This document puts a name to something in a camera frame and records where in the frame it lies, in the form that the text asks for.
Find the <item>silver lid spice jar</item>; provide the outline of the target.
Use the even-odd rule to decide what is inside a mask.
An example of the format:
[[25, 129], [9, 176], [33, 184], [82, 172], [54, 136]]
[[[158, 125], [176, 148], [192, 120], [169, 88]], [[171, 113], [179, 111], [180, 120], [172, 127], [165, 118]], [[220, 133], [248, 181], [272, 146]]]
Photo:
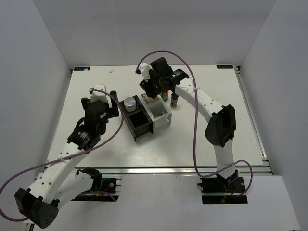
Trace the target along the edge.
[[124, 107], [127, 112], [133, 112], [137, 108], [136, 99], [134, 97], [127, 97], [124, 100]]

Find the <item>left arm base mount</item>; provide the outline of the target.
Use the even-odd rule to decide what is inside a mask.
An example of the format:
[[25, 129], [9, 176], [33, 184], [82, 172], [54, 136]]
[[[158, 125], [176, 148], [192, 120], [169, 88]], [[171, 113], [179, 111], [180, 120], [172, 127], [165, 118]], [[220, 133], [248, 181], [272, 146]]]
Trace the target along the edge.
[[84, 187], [72, 199], [82, 202], [116, 202], [121, 192], [122, 179], [102, 177], [100, 180], [90, 178], [90, 185]]

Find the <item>dark spice jar black cap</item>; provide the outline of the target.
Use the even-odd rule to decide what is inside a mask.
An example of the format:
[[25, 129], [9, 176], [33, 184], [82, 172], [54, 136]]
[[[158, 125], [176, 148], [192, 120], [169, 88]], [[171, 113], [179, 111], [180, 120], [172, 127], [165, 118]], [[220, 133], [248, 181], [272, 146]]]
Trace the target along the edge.
[[118, 101], [117, 92], [115, 90], [110, 91], [110, 95], [113, 96], [116, 101]]

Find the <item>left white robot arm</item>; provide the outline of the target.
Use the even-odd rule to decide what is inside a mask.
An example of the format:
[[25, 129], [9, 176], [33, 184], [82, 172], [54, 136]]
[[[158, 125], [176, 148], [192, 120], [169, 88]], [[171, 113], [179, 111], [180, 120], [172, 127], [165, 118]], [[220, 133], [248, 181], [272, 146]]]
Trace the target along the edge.
[[98, 98], [82, 98], [85, 115], [75, 126], [57, 157], [44, 173], [27, 189], [18, 189], [14, 197], [18, 210], [42, 229], [49, 227], [59, 210], [84, 192], [95, 193], [102, 187], [101, 173], [91, 167], [79, 170], [74, 179], [64, 184], [75, 166], [100, 142], [109, 119], [119, 116], [115, 91], [109, 93], [109, 104]]

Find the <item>red sauce bottle green label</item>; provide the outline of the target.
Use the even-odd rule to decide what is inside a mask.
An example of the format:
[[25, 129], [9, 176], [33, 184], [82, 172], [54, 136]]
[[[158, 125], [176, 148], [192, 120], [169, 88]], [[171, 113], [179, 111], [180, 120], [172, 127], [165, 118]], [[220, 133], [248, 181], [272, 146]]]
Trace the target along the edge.
[[161, 98], [163, 101], [167, 101], [169, 98], [169, 89], [163, 89], [162, 92], [160, 93]]

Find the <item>cream squeeze bottle yellow top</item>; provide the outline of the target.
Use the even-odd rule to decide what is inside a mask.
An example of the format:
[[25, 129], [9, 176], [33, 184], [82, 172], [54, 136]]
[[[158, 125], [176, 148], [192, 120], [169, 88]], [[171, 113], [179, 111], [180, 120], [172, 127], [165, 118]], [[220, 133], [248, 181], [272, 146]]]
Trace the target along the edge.
[[150, 104], [156, 101], [156, 99], [153, 99], [152, 97], [147, 96], [147, 94], [145, 94], [144, 100], [147, 104]]

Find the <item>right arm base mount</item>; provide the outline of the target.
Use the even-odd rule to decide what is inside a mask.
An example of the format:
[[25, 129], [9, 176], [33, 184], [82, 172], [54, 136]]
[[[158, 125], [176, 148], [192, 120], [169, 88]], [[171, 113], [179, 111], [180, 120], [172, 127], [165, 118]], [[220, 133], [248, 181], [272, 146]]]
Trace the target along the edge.
[[217, 178], [201, 178], [197, 187], [201, 190], [204, 205], [247, 204], [244, 179], [239, 177], [226, 188]]

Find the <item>spice jar with brown label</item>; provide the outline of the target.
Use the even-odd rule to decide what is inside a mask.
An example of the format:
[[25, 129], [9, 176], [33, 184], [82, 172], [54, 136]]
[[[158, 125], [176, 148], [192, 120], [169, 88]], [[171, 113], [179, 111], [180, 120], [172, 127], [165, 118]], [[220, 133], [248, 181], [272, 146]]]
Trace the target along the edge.
[[171, 94], [171, 101], [170, 101], [170, 107], [171, 108], [176, 108], [178, 105], [178, 98], [179, 96], [175, 93]]

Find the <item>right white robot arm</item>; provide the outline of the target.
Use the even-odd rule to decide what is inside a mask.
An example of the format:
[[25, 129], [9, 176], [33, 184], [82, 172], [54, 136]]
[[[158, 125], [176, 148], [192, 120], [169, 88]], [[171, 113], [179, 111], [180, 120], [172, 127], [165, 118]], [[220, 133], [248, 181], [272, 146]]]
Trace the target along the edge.
[[214, 175], [218, 178], [218, 188], [223, 192], [230, 191], [238, 178], [232, 151], [236, 130], [234, 107], [230, 104], [224, 106], [210, 98], [196, 86], [195, 79], [181, 69], [173, 71], [168, 68], [158, 75], [147, 64], [135, 72], [143, 76], [140, 86], [148, 97], [154, 98], [162, 90], [170, 90], [193, 106], [196, 116], [203, 116], [207, 122], [205, 137], [213, 145], [216, 155], [217, 171]]

